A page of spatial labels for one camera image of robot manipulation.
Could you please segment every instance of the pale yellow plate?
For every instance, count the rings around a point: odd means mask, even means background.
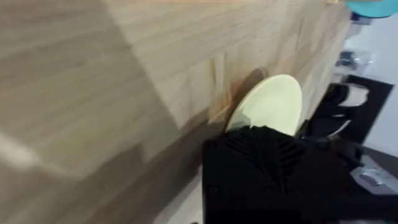
[[[240,102],[226,130],[245,125],[268,126],[293,136],[302,110],[302,91],[290,75],[276,75],[258,83]]]

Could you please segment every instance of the wooden countertop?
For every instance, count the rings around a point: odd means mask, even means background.
[[[0,221],[79,224],[153,221],[256,69],[293,75],[309,117],[350,11],[323,0],[12,0],[0,15]]]

